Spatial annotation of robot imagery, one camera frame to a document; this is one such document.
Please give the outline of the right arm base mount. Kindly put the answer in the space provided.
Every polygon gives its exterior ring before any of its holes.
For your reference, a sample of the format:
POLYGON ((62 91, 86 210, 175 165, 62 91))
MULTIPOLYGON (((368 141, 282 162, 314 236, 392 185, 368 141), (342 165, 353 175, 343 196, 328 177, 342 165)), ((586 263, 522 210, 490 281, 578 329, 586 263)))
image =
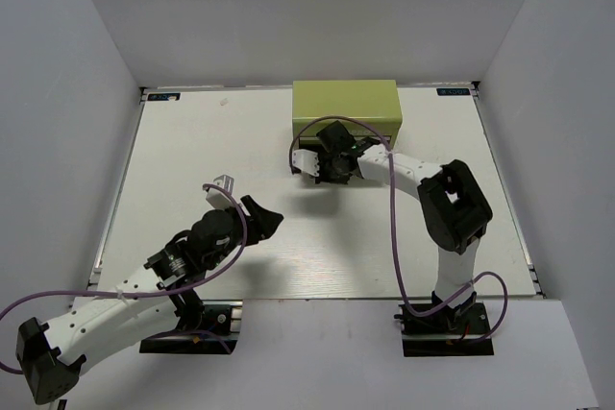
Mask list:
POLYGON ((486 308, 477 302, 452 325, 441 312, 430 317, 412 316, 403 304, 393 318, 401 326, 404 357, 493 356, 490 338, 479 338, 490 330, 486 308))

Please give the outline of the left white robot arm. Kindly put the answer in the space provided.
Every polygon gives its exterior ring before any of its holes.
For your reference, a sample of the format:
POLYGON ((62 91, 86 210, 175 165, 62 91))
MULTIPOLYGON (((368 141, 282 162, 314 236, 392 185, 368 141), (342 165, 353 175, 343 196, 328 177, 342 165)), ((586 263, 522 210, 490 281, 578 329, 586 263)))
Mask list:
POLYGON ((201 329, 206 308, 193 289, 232 251, 274 235, 283 215, 242 197, 223 200, 190 229, 177 233, 113 291, 67 314, 31 318, 17 332, 16 358, 34 402, 50 403, 107 357, 164 332, 201 329))

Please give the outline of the green metal drawer chest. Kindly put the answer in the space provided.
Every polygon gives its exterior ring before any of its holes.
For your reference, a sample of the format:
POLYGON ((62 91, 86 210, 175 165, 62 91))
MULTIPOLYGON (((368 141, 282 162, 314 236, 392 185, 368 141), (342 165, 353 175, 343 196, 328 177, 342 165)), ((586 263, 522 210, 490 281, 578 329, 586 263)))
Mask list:
POLYGON ((365 153, 385 140, 392 146, 403 123, 393 80, 296 81, 292 85, 291 153, 365 153))

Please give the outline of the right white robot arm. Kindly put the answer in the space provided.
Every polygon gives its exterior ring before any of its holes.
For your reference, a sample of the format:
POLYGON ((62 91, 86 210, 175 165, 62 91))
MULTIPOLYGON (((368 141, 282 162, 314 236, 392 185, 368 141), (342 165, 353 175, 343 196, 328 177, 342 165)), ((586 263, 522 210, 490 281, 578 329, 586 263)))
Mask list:
POLYGON ((374 137, 354 138, 339 121, 316 137, 324 148, 318 156, 319 181, 345 183, 357 177, 392 186, 419 202, 427 232, 438 249, 433 318, 445 331, 459 330, 476 299, 476 256, 493 218, 468 165, 458 159, 437 164, 396 154, 374 137))

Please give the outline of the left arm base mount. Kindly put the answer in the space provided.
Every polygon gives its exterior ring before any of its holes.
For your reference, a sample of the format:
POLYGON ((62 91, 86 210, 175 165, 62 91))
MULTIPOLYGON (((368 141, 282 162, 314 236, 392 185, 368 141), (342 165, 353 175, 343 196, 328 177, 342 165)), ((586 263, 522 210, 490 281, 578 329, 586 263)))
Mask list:
POLYGON ((141 354, 230 355, 238 342, 242 301, 206 301, 197 314, 180 317, 170 301, 155 308, 155 314, 170 318, 154 335, 139 344, 141 354))

